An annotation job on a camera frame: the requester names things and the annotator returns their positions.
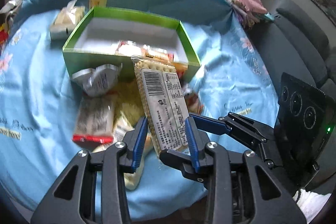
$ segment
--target blue blanket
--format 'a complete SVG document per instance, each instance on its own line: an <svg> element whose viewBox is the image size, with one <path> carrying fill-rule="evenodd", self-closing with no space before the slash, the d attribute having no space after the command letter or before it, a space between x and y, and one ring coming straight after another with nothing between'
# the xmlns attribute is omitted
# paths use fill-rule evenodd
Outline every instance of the blue blanket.
<svg viewBox="0 0 336 224"><path fill-rule="evenodd" d="M0 58L0 133L6 128L21 134L21 140L0 134L0 182L30 210L79 150L71 137L82 93L69 80L64 41L51 41L48 31L69 1L24 0ZM88 0L77 4L87 7ZM234 111L274 125L278 104L271 79L225 0L108 0L107 6L184 23L202 62L190 84L205 105L204 115ZM229 150L246 149L227 136L209 136ZM164 217L205 194L201 183L184 179L150 153L139 186L127 198L137 221Z"/></svg>

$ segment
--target open cardboard box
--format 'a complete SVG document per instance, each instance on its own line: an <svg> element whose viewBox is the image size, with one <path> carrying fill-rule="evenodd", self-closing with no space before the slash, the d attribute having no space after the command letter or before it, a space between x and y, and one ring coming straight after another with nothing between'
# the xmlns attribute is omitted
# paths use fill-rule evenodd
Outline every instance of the open cardboard box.
<svg viewBox="0 0 336 224"><path fill-rule="evenodd" d="M135 77L129 56L116 55L120 40L159 47L174 53L174 62L188 64L183 79L190 81L201 66L190 38L179 20L120 8L93 7L63 46L63 57L71 76L104 64L123 64L120 80Z"/></svg>

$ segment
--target biscuit package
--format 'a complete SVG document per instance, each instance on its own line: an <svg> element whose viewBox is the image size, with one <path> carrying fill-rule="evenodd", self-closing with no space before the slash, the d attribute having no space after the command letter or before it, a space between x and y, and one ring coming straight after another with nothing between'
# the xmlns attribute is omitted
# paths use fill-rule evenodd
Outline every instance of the biscuit package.
<svg viewBox="0 0 336 224"><path fill-rule="evenodd" d="M165 149L185 150L189 114L175 67L146 58L132 60L157 156Z"/></svg>

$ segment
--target food package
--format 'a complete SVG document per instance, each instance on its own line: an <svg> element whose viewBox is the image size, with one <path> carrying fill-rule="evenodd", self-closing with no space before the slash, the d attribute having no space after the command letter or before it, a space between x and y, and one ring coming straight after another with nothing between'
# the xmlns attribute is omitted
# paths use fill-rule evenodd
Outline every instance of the food package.
<svg viewBox="0 0 336 224"><path fill-rule="evenodd" d="M188 69L188 64L179 62L178 57L173 53L162 48L141 45L133 41L120 41L115 53L130 57L142 57L148 60L170 64L176 68L179 79L182 78L183 74Z"/></svg>
<svg viewBox="0 0 336 224"><path fill-rule="evenodd" d="M111 92L117 94L114 124L119 117L123 116L132 127L135 127L140 117L145 115L137 81L133 80L130 83L119 82Z"/></svg>
<svg viewBox="0 0 336 224"><path fill-rule="evenodd" d="M49 27L51 39L66 39L84 17L84 6L75 6L77 0L72 0L57 15Z"/></svg>
<svg viewBox="0 0 336 224"><path fill-rule="evenodd" d="M126 119L125 115L121 115L119 117L118 121L115 123L115 126L113 128L113 136L114 136L113 143L118 142L118 141L122 141L125 134L128 131L131 131L131 130L134 130L134 128L132 126L130 126L130 123ZM100 145L93 152L104 151L108 147L110 147L111 145L112 145L112 143ZM144 149L143 149L143 153L142 153L142 158L141 158L141 161L140 161L140 166L137 168L135 173L133 173L133 174L125 173L124 174L125 187L128 190L131 190L131 191L135 190L135 188L138 186L140 178L142 176L142 171L143 171L143 167L144 167L144 159L145 159L146 155L148 154L148 152L151 151L152 148L153 148L153 144L152 144L151 137L150 137L150 135L147 135L145 145L144 145Z"/></svg>
<svg viewBox="0 0 336 224"><path fill-rule="evenodd" d="M184 84L182 87L183 96L185 103L187 105L188 111L201 114L203 111L204 105L201 104L198 95L192 90L188 83Z"/></svg>
<svg viewBox="0 0 336 224"><path fill-rule="evenodd" d="M189 114L175 67L147 59L132 60L157 156L165 149L185 150L185 119Z"/></svg>
<svg viewBox="0 0 336 224"><path fill-rule="evenodd" d="M117 67L111 64L102 65L96 69L83 69L72 75L76 82L90 97L106 94L118 82L122 64Z"/></svg>
<svg viewBox="0 0 336 224"><path fill-rule="evenodd" d="M76 121L73 141L91 149L113 142L115 95L90 98L83 96Z"/></svg>
<svg viewBox="0 0 336 224"><path fill-rule="evenodd" d="M116 52L127 56L143 56L168 62L174 61L174 54L168 53L167 50L149 45L139 45L133 41L120 41Z"/></svg>

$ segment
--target barcode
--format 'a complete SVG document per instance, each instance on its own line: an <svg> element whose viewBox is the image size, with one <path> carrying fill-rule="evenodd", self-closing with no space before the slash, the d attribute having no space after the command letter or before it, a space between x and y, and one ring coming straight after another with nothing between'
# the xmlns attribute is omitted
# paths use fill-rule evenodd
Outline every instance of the barcode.
<svg viewBox="0 0 336 224"><path fill-rule="evenodd" d="M146 71L143 73L143 75L145 78L146 88L147 88L149 96L165 94L163 91L163 85L161 82L161 78L158 72Z"/></svg>

